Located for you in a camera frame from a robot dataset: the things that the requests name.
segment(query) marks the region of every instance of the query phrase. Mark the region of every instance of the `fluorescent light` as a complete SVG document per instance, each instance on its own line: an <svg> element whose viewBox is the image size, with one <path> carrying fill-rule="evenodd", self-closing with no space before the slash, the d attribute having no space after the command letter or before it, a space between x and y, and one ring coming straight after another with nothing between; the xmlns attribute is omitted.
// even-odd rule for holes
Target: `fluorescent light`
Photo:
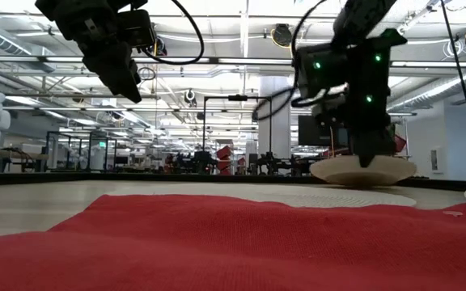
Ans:
<svg viewBox="0 0 466 291"><path fill-rule="evenodd" d="M127 109L117 109L117 108L84 108L86 111L96 111L96 112L107 112L107 111L113 111L113 112L123 112L127 111Z"/></svg>
<svg viewBox="0 0 466 291"><path fill-rule="evenodd" d="M121 115L128 121L132 121L134 123L138 123L139 119L130 112L122 112Z"/></svg>
<svg viewBox="0 0 466 291"><path fill-rule="evenodd" d="M411 68L456 68L455 61L393 61L393 67ZM466 67L466 61L460 62L460 66Z"/></svg>
<svg viewBox="0 0 466 291"><path fill-rule="evenodd" d="M59 119L66 119L67 117L63 116L63 115L60 115L56 112L49 112L49 111L46 111L46 113L48 113L49 115L53 116L53 117L57 117Z"/></svg>
<svg viewBox="0 0 466 291"><path fill-rule="evenodd" d="M252 110L227 110L227 113L252 113Z"/></svg>
<svg viewBox="0 0 466 291"><path fill-rule="evenodd" d="M134 108L132 109L134 112L174 112L174 109L166 109L166 108L160 108L160 109L155 109L155 108Z"/></svg>
<svg viewBox="0 0 466 291"><path fill-rule="evenodd" d="M16 57L16 56L0 56L0 61L9 62L37 62L37 57Z"/></svg>
<svg viewBox="0 0 466 291"><path fill-rule="evenodd" d="M124 132L112 132L112 133L114 133L116 135L119 135L119 136L122 136L122 137L128 137L129 136L128 133L124 133Z"/></svg>
<svg viewBox="0 0 466 291"><path fill-rule="evenodd" d="M155 135L164 135L166 134L163 130L159 129L146 129L149 133L155 134Z"/></svg>
<svg viewBox="0 0 466 291"><path fill-rule="evenodd" d="M27 37L27 36L47 36L47 32L25 32L25 33L18 33L16 36Z"/></svg>
<svg viewBox="0 0 466 291"><path fill-rule="evenodd" d="M85 119L73 119L73 121L78 122L84 125L97 125L98 123L94 122L93 120L85 120Z"/></svg>
<svg viewBox="0 0 466 291"><path fill-rule="evenodd" d="M80 111L80 108L39 108L40 110L48 111Z"/></svg>
<svg viewBox="0 0 466 291"><path fill-rule="evenodd" d="M219 58L219 64L233 65L291 65L292 60L287 59L255 59L255 58Z"/></svg>
<svg viewBox="0 0 466 291"><path fill-rule="evenodd" d="M37 105L38 104L34 99L30 99L28 97L7 96L6 99L12 100L17 103L26 104L26 105Z"/></svg>
<svg viewBox="0 0 466 291"><path fill-rule="evenodd" d="M395 112L395 113L388 113L389 116L415 116L416 114L415 113L412 113L412 112Z"/></svg>
<svg viewBox="0 0 466 291"><path fill-rule="evenodd" d="M141 139L141 138L137 138L136 141L139 141L141 143L152 143L152 140Z"/></svg>
<svg viewBox="0 0 466 291"><path fill-rule="evenodd" d="M46 57L48 62L81 62L82 57Z"/></svg>
<svg viewBox="0 0 466 291"><path fill-rule="evenodd" d="M8 106L8 107L3 107L3 110L35 110L35 108L27 108L27 107L20 107L20 106Z"/></svg>
<svg viewBox="0 0 466 291"><path fill-rule="evenodd" d="M295 110L290 112L291 115L311 115L312 110Z"/></svg>

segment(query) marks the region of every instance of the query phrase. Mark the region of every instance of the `red cloth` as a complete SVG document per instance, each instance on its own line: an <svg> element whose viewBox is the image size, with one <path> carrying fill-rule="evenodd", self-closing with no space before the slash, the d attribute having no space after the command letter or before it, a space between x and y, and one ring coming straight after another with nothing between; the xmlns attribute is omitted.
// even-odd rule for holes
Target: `red cloth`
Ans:
<svg viewBox="0 0 466 291"><path fill-rule="evenodd" d="M102 196L47 232L0 237L0 290L466 291L466 205Z"/></svg>

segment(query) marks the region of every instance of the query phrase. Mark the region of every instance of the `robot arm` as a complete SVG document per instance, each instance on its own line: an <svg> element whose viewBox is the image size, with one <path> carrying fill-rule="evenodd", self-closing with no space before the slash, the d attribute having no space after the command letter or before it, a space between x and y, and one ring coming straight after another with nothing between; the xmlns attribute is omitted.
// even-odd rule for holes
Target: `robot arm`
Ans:
<svg viewBox="0 0 466 291"><path fill-rule="evenodd" d="M347 128L350 151L359 156L361 167L367 167L377 154L394 154L394 142L386 135L389 60L391 47L407 40L395 29L366 37L395 1L348 0L334 23L333 41L299 48L294 59L299 101L326 92L314 102L314 117L326 128ZM345 93L327 95L330 88L343 84L347 84Z"/></svg>

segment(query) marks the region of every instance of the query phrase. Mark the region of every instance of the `ceiling duct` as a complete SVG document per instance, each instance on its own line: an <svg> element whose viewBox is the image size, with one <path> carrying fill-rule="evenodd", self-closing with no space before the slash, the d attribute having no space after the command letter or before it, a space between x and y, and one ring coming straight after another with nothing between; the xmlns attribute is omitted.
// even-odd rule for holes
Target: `ceiling duct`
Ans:
<svg viewBox="0 0 466 291"><path fill-rule="evenodd" d="M0 49L6 53L15 56L50 56L53 55L47 48L35 45L26 44L14 38L10 33L0 29ZM47 73L53 72L55 69L48 64L34 62L23 63L23 66L33 70L41 70Z"/></svg>
<svg viewBox="0 0 466 291"><path fill-rule="evenodd" d="M399 112L421 108L460 92L461 81L459 77L440 78L392 101L388 104L387 110Z"/></svg>

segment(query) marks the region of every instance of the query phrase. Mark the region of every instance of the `wooden plate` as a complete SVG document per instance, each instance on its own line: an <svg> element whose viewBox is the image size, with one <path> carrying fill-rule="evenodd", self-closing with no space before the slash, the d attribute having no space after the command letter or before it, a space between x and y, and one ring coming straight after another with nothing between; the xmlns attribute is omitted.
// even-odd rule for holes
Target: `wooden plate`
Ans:
<svg viewBox="0 0 466 291"><path fill-rule="evenodd" d="M341 156L311 165L311 173L327 183L345 186L388 186L407 179L417 166L403 158L375 156L370 166L359 165L358 156Z"/></svg>

